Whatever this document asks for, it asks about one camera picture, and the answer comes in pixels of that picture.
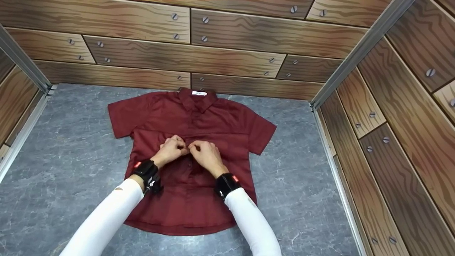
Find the shirt label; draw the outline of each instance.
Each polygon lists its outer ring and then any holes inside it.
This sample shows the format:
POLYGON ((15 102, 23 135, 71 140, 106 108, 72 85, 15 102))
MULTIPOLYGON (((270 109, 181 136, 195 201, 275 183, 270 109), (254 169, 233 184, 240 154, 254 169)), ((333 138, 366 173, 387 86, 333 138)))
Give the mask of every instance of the shirt label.
POLYGON ((192 95, 204 95, 204 96, 206 96, 207 93, 206 93, 206 92, 196 92, 196 91, 193 91, 193 92, 192 92, 192 95))

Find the white sleeve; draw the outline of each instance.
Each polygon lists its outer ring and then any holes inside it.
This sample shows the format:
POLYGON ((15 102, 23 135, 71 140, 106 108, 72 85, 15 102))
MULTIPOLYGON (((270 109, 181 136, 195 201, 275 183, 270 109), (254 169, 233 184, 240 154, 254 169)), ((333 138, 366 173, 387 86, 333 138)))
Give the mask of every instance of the white sleeve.
POLYGON ((243 188, 229 193, 224 203, 234 215, 253 256, 281 256, 275 233, 243 188))
POLYGON ((142 200, 139 184, 126 179, 88 216, 60 256, 99 256, 107 243, 142 200))

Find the marble floor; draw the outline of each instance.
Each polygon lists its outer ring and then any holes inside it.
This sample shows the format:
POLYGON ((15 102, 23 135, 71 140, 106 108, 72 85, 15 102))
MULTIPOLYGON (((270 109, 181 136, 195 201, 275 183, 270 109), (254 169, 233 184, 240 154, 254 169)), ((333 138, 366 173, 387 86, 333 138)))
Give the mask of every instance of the marble floor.
MULTIPOLYGON (((119 184, 132 146, 115 139, 107 104, 153 90, 60 85, 0 184, 0 256, 58 255, 119 184)), ((357 256, 308 102, 219 95, 277 125, 250 155, 258 206, 284 256, 357 256)), ((107 256, 248 256, 237 227, 164 236, 123 225, 107 256)))

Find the shirt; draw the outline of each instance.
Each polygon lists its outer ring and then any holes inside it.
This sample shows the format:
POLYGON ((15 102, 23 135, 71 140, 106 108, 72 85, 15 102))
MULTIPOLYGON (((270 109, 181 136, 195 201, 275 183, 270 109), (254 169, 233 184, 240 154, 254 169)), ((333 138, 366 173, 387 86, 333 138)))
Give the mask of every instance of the shirt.
MULTIPOLYGON (((160 144, 179 135, 187 146, 206 140, 218 147, 223 163, 257 203, 248 152, 261 154, 276 126, 248 107, 214 92, 152 92, 108 105, 116 138, 131 136, 133 148, 125 178, 134 165, 155 155, 160 144)), ((235 220, 215 191, 214 177, 191 154, 159 170, 163 190, 148 193, 125 224, 172 236, 215 233, 235 220)))

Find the black wrist strap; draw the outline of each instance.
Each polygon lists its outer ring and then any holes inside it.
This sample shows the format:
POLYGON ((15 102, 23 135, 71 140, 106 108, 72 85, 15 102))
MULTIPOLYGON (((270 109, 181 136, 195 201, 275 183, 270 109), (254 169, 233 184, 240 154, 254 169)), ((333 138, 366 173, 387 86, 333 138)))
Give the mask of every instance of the black wrist strap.
POLYGON ((240 183, 238 182, 237 177, 232 173, 222 174, 217 178, 215 184, 215 192, 224 199, 232 191, 240 188, 240 183))
POLYGON ((134 166, 133 174, 141 177, 144 180, 144 195, 151 191, 152 194, 157 194, 162 190, 161 178, 158 175, 158 167, 150 159, 137 162, 134 166))

